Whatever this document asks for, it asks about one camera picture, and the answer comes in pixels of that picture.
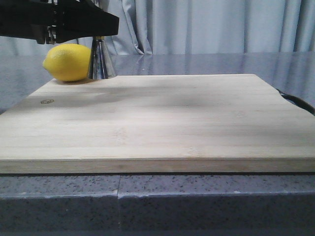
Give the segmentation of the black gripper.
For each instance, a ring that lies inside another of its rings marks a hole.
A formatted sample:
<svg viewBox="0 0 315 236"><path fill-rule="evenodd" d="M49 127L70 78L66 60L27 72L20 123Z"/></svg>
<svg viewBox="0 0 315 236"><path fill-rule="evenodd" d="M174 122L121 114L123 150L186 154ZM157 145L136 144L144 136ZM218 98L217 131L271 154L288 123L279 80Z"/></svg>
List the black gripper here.
<svg viewBox="0 0 315 236"><path fill-rule="evenodd" d="M55 27L56 38L51 32ZM2 0L0 35L54 44L76 38L112 36L119 31L119 17L90 0Z"/></svg>

